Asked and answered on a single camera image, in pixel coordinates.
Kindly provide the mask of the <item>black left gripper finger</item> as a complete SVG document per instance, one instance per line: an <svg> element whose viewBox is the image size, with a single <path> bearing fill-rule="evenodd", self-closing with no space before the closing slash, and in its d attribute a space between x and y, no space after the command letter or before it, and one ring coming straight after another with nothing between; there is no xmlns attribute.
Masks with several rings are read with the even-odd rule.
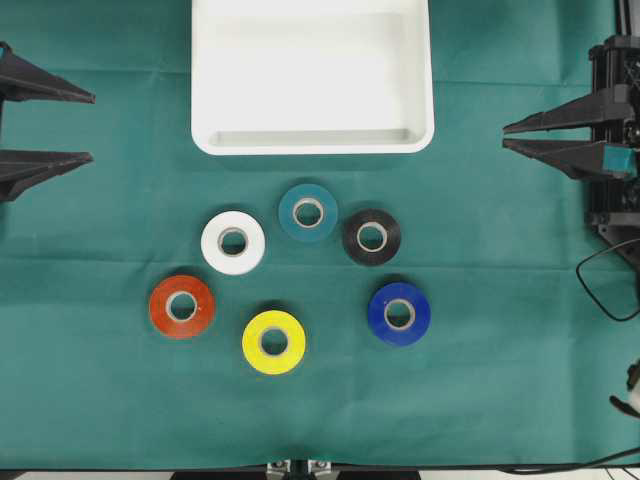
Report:
<svg viewBox="0 0 640 480"><path fill-rule="evenodd" d="M92 161L88 152L2 150L1 201L14 201L27 189Z"/></svg>
<svg viewBox="0 0 640 480"><path fill-rule="evenodd" d="M51 100L94 104L95 95L16 55L1 42L1 100Z"/></svg>

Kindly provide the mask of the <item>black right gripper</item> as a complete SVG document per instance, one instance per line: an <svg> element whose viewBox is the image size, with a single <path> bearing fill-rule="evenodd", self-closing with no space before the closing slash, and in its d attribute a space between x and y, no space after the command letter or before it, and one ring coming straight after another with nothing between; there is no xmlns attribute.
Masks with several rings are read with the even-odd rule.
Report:
<svg viewBox="0 0 640 480"><path fill-rule="evenodd" d="M503 128L505 134L591 127L591 139L506 138L502 145L587 187L587 223L639 270L639 37L614 35L589 52L594 93Z"/></svg>

